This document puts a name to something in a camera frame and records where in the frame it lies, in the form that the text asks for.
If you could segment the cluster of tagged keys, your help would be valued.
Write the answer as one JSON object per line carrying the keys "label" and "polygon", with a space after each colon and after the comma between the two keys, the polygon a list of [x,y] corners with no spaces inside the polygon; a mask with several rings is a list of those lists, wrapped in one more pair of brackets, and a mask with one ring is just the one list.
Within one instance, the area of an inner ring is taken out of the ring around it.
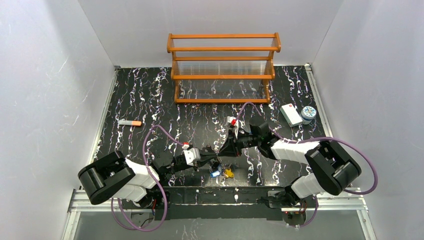
{"label": "cluster of tagged keys", "polygon": [[231,169],[231,171],[233,172],[233,170],[232,170],[232,164],[231,163],[230,164],[223,164],[221,162],[215,161],[214,163],[212,163],[210,165],[211,172],[220,171],[221,172],[221,175],[220,176],[223,176],[223,177],[225,177],[224,176],[225,169]]}

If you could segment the blue key tag front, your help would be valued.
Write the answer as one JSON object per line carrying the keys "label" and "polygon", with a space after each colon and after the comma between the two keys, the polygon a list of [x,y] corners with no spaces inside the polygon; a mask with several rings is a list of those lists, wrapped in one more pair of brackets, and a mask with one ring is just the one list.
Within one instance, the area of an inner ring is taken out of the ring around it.
{"label": "blue key tag front", "polygon": [[210,173],[211,178],[217,178],[220,175],[221,175],[221,172],[219,170],[216,170]]}

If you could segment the yellow key tag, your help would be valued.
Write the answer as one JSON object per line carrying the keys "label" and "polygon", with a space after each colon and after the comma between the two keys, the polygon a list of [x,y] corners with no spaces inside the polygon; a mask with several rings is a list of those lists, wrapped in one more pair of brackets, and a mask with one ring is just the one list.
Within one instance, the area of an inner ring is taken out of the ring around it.
{"label": "yellow key tag", "polygon": [[234,178],[234,173],[232,172],[232,170],[231,169],[225,169],[224,170],[224,176],[225,176],[225,178],[227,179],[227,178]]}

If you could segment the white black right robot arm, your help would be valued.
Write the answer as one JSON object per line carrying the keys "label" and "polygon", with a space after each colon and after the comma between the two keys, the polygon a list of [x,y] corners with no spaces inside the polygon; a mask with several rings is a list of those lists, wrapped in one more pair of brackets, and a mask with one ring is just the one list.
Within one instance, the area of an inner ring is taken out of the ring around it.
{"label": "white black right robot arm", "polygon": [[284,141],[267,123],[250,124],[250,132],[230,127],[218,156],[238,157],[242,149],[251,147],[256,147],[266,158],[298,162],[312,170],[310,174],[295,179],[283,191],[261,198],[262,202],[294,206],[309,196],[324,192],[337,196],[362,173],[359,164],[337,141]]}

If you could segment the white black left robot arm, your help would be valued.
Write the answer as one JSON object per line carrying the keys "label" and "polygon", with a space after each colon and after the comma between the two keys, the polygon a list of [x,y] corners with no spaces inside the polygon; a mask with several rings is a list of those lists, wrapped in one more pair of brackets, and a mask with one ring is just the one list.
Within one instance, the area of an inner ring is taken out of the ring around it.
{"label": "white black left robot arm", "polygon": [[168,160],[154,159],[148,166],[117,150],[83,167],[77,177],[92,205],[111,198],[140,202],[162,178],[187,169],[196,171],[206,164],[214,171],[221,170],[218,155],[211,147],[185,146],[180,155]]}

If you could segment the white rectangular box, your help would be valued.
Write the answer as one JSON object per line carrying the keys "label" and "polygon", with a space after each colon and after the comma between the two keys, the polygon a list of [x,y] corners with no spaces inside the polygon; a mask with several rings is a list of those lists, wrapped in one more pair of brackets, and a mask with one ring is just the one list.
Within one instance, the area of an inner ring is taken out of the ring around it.
{"label": "white rectangular box", "polygon": [[302,124],[303,120],[292,103],[281,106],[279,110],[290,127]]}

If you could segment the orange wooden shelf rack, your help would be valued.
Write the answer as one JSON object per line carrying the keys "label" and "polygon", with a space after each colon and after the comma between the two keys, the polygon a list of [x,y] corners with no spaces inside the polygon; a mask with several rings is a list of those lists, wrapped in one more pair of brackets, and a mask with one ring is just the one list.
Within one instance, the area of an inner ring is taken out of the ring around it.
{"label": "orange wooden shelf rack", "polygon": [[282,49],[278,32],[172,34],[170,77],[177,104],[241,104],[271,101],[276,77],[274,54]]}

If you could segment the blue white round tin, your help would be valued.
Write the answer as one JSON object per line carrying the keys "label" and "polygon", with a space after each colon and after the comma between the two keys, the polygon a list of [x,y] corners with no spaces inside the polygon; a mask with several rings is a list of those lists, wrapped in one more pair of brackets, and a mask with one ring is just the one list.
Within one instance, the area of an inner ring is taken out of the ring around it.
{"label": "blue white round tin", "polygon": [[312,106],[305,106],[300,111],[300,117],[303,125],[308,125],[316,117],[317,110]]}

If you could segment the orange grey marker pen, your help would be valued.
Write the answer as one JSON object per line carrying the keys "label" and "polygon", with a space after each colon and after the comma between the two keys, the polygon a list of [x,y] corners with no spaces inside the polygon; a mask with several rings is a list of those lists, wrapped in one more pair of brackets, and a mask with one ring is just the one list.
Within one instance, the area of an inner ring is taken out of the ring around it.
{"label": "orange grey marker pen", "polygon": [[136,120],[124,120],[121,119],[118,121],[118,124],[121,126],[132,126],[132,127],[140,127],[142,125],[141,121]]}

